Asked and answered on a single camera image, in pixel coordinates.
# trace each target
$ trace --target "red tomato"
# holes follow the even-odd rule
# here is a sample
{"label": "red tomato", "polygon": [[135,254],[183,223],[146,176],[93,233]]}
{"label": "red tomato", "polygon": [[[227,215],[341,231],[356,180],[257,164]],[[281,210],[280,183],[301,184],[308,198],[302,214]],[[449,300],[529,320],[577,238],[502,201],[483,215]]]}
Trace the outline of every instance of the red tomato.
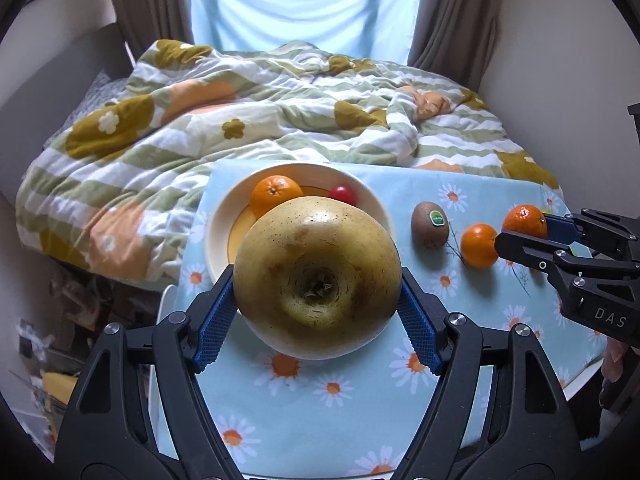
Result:
{"label": "red tomato", "polygon": [[340,202],[344,202],[345,204],[353,206],[358,203],[353,191],[346,186],[334,187],[327,196],[329,198],[333,198],[334,200],[338,200]]}

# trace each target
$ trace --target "window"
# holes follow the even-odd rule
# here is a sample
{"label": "window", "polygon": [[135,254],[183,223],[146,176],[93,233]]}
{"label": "window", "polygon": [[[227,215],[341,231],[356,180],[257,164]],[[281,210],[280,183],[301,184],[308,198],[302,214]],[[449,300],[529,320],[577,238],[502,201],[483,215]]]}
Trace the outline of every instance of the window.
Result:
{"label": "window", "polygon": [[420,0],[191,0],[197,43],[272,50],[292,40],[405,63]]}

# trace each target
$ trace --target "green sticker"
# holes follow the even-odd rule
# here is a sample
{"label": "green sticker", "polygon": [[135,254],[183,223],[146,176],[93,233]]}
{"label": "green sticker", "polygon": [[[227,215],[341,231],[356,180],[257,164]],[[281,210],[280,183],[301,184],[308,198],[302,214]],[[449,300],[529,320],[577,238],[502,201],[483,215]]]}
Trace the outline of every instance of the green sticker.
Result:
{"label": "green sticker", "polygon": [[431,211],[429,213],[429,218],[431,219],[431,223],[436,227],[444,225],[444,217],[440,211]]}

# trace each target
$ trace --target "bowl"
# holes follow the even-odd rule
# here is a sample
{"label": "bowl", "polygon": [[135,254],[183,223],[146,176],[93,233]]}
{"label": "bowl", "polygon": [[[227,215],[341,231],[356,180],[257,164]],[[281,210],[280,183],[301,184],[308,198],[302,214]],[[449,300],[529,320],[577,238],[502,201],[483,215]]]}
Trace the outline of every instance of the bowl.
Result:
{"label": "bowl", "polygon": [[271,175],[288,176],[307,196],[327,196],[336,186],[347,186],[356,195],[358,208],[373,217],[395,238],[391,217],[375,193],[361,180],[328,164],[287,162],[256,171],[233,187],[207,219],[205,258],[212,282],[236,258],[238,245],[255,222],[249,196],[258,182]]}

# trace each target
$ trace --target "pillow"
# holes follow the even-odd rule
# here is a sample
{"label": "pillow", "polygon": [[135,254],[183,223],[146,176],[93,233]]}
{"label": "pillow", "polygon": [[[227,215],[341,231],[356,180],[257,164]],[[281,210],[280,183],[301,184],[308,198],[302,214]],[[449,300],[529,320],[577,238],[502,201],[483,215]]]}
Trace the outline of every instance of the pillow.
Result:
{"label": "pillow", "polygon": [[126,78],[112,81],[104,71],[100,71],[91,83],[91,86],[89,86],[80,104],[69,114],[69,117],[66,118],[60,129],[44,142],[42,149],[46,149],[54,139],[60,136],[66,129],[73,126],[76,121],[86,117],[91,112],[95,112],[98,108],[101,108],[105,102],[116,97],[116,95],[124,90],[126,83]]}

